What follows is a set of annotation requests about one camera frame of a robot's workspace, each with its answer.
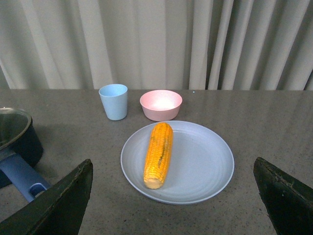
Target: plate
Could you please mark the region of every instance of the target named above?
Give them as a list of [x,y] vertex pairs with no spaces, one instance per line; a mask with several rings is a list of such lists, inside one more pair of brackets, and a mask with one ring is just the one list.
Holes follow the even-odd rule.
[[234,158],[227,143],[215,132],[186,121],[166,121],[174,131],[167,178],[159,189],[143,182],[150,124],[132,134],[121,153],[123,173],[131,185],[156,201],[185,205],[207,200],[221,192],[234,173]]

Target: light blue cup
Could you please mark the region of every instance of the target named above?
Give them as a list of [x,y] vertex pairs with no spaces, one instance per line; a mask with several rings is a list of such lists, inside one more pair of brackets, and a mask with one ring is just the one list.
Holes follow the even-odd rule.
[[108,119],[117,121],[127,115],[127,87],[110,84],[99,90],[99,95]]

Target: curtain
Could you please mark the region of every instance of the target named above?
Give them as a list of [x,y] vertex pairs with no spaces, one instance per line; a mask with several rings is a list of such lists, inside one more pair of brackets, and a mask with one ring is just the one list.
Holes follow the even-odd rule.
[[1,0],[0,89],[313,90],[313,0]]

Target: pink bowl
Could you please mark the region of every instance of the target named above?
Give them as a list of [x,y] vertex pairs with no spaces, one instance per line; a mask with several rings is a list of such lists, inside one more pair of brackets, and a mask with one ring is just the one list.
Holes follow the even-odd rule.
[[140,104],[145,116],[152,121],[168,121],[179,112],[182,98],[169,90],[155,90],[142,95]]

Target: pot handle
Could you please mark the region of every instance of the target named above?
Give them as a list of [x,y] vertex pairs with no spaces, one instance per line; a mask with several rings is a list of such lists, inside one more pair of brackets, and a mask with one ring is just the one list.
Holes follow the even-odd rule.
[[3,159],[0,162],[0,170],[28,202],[33,201],[40,192],[50,188],[50,184],[17,153]]

